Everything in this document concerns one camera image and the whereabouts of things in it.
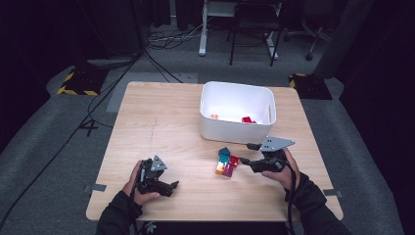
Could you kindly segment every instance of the power cord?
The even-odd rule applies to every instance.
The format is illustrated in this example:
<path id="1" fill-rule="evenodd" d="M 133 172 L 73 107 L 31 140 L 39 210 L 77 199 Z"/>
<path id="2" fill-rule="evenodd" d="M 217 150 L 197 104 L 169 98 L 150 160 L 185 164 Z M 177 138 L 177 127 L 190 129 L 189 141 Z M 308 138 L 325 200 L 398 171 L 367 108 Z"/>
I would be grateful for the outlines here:
<path id="1" fill-rule="evenodd" d="M 162 49 L 173 49 L 175 47 L 180 46 L 183 42 L 187 42 L 192 40 L 195 37 L 199 37 L 201 36 L 200 34 L 196 34 L 196 35 L 192 35 L 193 33 L 197 32 L 200 30 L 200 28 L 202 27 L 202 25 L 200 24 L 199 26 L 195 27 L 193 30 L 188 31 L 188 32 L 182 32 L 180 34 L 176 34 L 173 35 L 176 30 L 174 30 L 170 35 L 168 36 L 164 36 L 163 32 L 155 32 L 156 34 L 161 34 L 160 37 L 154 37 L 153 35 L 150 35 L 149 38 L 147 39 L 147 42 L 149 44 L 149 47 L 155 50 L 162 50 Z M 155 45 L 155 43 L 158 42 L 164 42 L 164 45 L 160 46 L 160 45 Z M 169 44 L 173 43 L 173 42 L 177 42 L 176 45 L 168 47 Z"/>
<path id="2" fill-rule="evenodd" d="M 151 63 L 156 67 L 156 69 L 161 73 L 162 76 L 164 76 L 164 74 L 160 71 L 160 68 L 162 68 L 164 71 L 166 71 L 171 77 L 173 77 L 174 79 L 176 79 L 178 82 L 180 83 L 184 83 L 182 80 L 180 80 L 179 78 L 177 78 L 175 75 L 173 75 L 169 70 L 167 70 L 165 67 L 163 67 L 162 65 L 160 65 L 148 52 L 147 50 L 144 50 L 144 54 L 146 54 L 146 56 L 150 59 Z"/>
<path id="3" fill-rule="evenodd" d="M 114 89 L 114 87 L 119 83 L 119 81 L 125 76 L 125 74 L 129 71 L 129 69 L 135 64 L 135 62 L 138 60 L 138 58 L 136 58 L 133 63 L 131 63 L 121 74 L 120 78 L 115 82 L 114 86 L 112 87 L 112 89 Z M 64 142 L 64 144 L 61 146 L 61 148 L 58 150 L 57 153 L 55 153 L 55 155 L 52 157 L 51 160 L 49 160 L 49 162 L 43 166 L 43 168 L 36 174 L 36 176 L 30 181 L 30 183 L 23 189 L 23 191 L 19 194 L 19 196 L 14 200 L 14 202 L 12 203 L 12 205 L 9 207 L 9 209 L 7 210 L 7 212 L 5 213 L 5 215 L 3 216 L 1 223 L 0 223 L 0 231 L 3 229 L 4 224 L 6 223 L 7 218 L 9 217 L 10 213 L 12 212 L 13 208 L 16 206 L 16 204 L 19 202 L 19 200 L 24 196 L 24 194 L 30 189 L 30 187 L 34 184 L 34 182 L 36 182 L 36 180 L 43 174 L 43 172 L 46 170 L 46 168 L 56 159 L 56 157 L 64 150 L 64 148 L 66 147 L 66 145 L 69 143 L 69 141 L 71 140 L 71 138 L 73 137 L 73 135 L 76 133 L 76 131 L 78 130 L 78 128 L 88 119 L 91 117 L 91 114 L 94 113 L 94 111 L 102 104 L 102 102 L 108 97 L 108 95 L 111 92 L 108 92 L 103 99 L 101 99 L 98 104 L 90 111 L 88 112 L 88 114 L 85 116 L 85 118 L 80 122 L 80 124 L 78 125 L 78 127 L 70 134 L 69 138 Z"/>
<path id="4" fill-rule="evenodd" d="M 139 170 L 137 171 L 137 174 L 138 174 L 138 172 L 141 172 L 141 170 L 143 169 L 143 166 L 140 164 L 140 168 L 139 168 Z M 143 229 L 143 227 L 144 227 L 144 225 L 140 228 L 140 230 L 138 229 L 138 227 L 137 227 L 137 220 L 135 219 L 135 217 L 134 217 L 134 215 L 133 215 L 133 207 L 134 207 L 134 197 L 135 197 L 135 189 L 138 187 L 138 177 L 139 177 L 139 175 L 137 175 L 136 177 L 135 177 L 135 179 L 134 179 L 134 184 L 133 184 L 133 186 L 132 186 L 132 189 L 131 189 L 131 193 L 130 193 L 130 195 L 129 195 L 129 213 L 130 213 L 130 219 L 131 219 L 131 221 L 132 221 L 132 224 L 133 224 L 133 228 L 134 228 L 134 232 L 135 232 L 135 234 L 136 235 L 140 235 L 140 233 L 141 233 L 141 230 Z"/>
<path id="5" fill-rule="evenodd" d="M 121 76 L 121 77 L 119 77 L 116 81 L 114 81 L 113 83 L 111 83 L 107 88 L 105 88 L 104 90 L 102 90 L 101 91 L 101 94 L 103 94 L 104 92 L 106 92 L 107 90 L 109 90 L 108 91 L 108 94 L 110 94 L 115 88 L 116 88 L 116 86 L 119 84 L 119 82 L 121 81 L 121 79 L 123 78 L 123 76 Z M 108 125 L 108 124 L 104 124 L 104 123 L 101 123 L 101 122 L 99 122 L 98 120 L 96 120 L 95 118 L 93 118 L 92 117 L 92 112 L 90 111 L 90 109 L 91 109 L 91 106 L 92 106 L 92 104 L 94 103 L 94 101 L 97 99 L 97 97 L 98 96 L 95 96 L 94 97 L 94 99 L 92 99 L 92 101 L 89 103 L 89 105 L 88 105 L 88 109 L 87 109 L 87 112 L 88 112 L 88 115 L 89 115 L 89 118 L 91 118 L 92 120 L 94 120 L 95 122 L 97 122 L 97 123 L 99 123 L 99 124 L 101 124 L 101 125 L 103 125 L 103 126 L 105 126 L 105 127 L 108 127 L 108 128 L 114 128 L 113 126 L 111 126 L 111 125 Z"/>
<path id="6" fill-rule="evenodd" d="M 130 54 L 130 53 L 123 53 L 123 52 L 119 52 L 114 50 L 113 48 L 111 48 L 100 36 L 100 34 L 98 33 L 98 31 L 95 29 L 94 24 L 92 24 L 92 21 L 89 19 L 88 15 L 86 14 L 85 10 L 83 9 L 82 5 L 79 3 L 79 0 L 76 0 L 76 3 L 80 9 L 80 11 L 82 12 L 83 16 L 85 17 L 85 19 L 88 21 L 89 26 L 91 27 L 92 31 L 94 32 L 95 36 L 98 38 L 98 40 L 104 45 L 104 47 L 113 52 L 114 54 L 121 56 L 121 57 L 127 57 L 129 58 L 129 60 L 124 61 L 124 62 L 111 62 L 111 63 L 93 63 L 93 62 L 87 62 L 93 69 L 95 70 L 114 70 L 114 69 L 119 69 L 119 68 L 123 68 L 128 66 L 131 63 L 135 63 L 135 59 L 138 57 L 139 54 Z"/>
<path id="7" fill-rule="evenodd" d="M 297 175 L 288 161 L 286 162 L 286 165 L 290 169 L 290 172 L 291 172 L 291 190 L 290 190 L 290 198 L 288 202 L 288 223 L 289 223 L 288 230 L 291 235 L 296 235 L 296 231 L 294 230 L 294 226 L 293 226 L 293 198 L 294 198 L 294 195 L 296 194 Z"/>

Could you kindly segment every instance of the chair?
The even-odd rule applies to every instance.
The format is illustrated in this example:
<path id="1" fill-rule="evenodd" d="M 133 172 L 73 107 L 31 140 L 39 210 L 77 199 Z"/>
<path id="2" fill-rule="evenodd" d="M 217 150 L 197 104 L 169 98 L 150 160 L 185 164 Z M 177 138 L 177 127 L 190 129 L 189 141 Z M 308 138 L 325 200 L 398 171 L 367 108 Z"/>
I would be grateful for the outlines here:
<path id="1" fill-rule="evenodd" d="M 278 8 L 276 7 L 280 1 L 274 0 L 240 0 L 235 5 L 235 13 L 232 21 L 231 29 L 229 30 L 227 41 L 229 41 L 230 34 L 232 37 L 232 50 L 229 65 L 232 66 L 233 56 L 236 45 L 236 35 L 238 33 L 261 33 L 263 42 L 270 40 L 272 32 L 278 31 L 276 41 L 274 43 L 274 50 L 271 56 L 270 66 L 274 64 L 278 42 L 281 32 L 284 29 L 279 23 Z"/>
<path id="2" fill-rule="evenodd" d="M 319 39 L 327 42 L 330 36 L 328 31 L 334 31 L 340 22 L 342 12 L 345 9 L 346 0 L 303 0 L 300 23 L 303 31 L 290 31 L 284 41 L 289 41 L 292 36 L 308 35 L 313 38 L 311 47 L 305 59 L 312 60 L 312 52 Z"/>

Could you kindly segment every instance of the red block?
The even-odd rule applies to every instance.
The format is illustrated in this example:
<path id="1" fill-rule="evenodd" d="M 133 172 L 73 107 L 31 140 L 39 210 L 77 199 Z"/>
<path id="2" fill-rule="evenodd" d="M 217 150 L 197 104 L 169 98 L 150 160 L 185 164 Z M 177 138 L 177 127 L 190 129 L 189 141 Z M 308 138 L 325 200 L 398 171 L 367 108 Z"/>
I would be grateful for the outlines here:
<path id="1" fill-rule="evenodd" d="M 242 122 L 252 123 L 252 121 L 251 121 L 251 118 L 250 118 L 250 117 L 242 117 Z"/>
<path id="2" fill-rule="evenodd" d="M 233 167 L 236 167 L 238 165 L 238 157 L 235 156 L 231 156 L 231 158 L 229 159 L 229 164 L 232 165 Z"/>

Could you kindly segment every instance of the white plastic bin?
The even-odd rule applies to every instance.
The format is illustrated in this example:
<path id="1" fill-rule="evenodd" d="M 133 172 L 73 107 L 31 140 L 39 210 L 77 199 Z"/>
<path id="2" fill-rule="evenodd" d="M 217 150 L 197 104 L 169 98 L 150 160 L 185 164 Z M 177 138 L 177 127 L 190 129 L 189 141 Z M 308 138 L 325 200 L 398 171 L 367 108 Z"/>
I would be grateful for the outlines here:
<path id="1" fill-rule="evenodd" d="M 240 144 L 262 143 L 277 119 L 269 89 L 228 82 L 205 84 L 200 111 L 204 138 Z M 256 123 L 242 122 L 244 117 Z"/>

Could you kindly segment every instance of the dark curtain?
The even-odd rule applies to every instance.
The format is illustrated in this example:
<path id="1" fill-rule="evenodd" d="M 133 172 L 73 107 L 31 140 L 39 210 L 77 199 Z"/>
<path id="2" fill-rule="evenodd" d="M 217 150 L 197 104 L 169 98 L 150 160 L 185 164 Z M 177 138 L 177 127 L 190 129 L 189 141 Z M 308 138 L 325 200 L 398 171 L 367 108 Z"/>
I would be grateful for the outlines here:
<path id="1" fill-rule="evenodd" d="M 0 153 L 50 98 L 49 79 L 69 65 L 37 1 L 0 1 Z"/>
<path id="2" fill-rule="evenodd" d="M 152 22 L 155 27 L 170 24 L 170 4 L 168 0 L 151 0 Z"/>
<path id="3" fill-rule="evenodd" d="M 344 9 L 340 22 L 320 58 L 314 75 L 328 79 L 335 76 L 345 60 L 356 35 L 362 28 L 375 0 L 336 0 L 336 8 Z"/>
<path id="4" fill-rule="evenodd" d="M 202 23 L 204 0 L 175 0 L 177 27 L 186 30 L 188 24 L 198 26 Z"/>
<path id="5" fill-rule="evenodd" d="M 304 0 L 292 0 L 286 3 L 286 10 L 281 22 L 290 31 L 302 31 L 302 5 Z"/>
<path id="6" fill-rule="evenodd" d="M 415 230 L 415 3 L 377 0 L 336 74 L 340 98 L 388 182 L 406 234 Z"/>

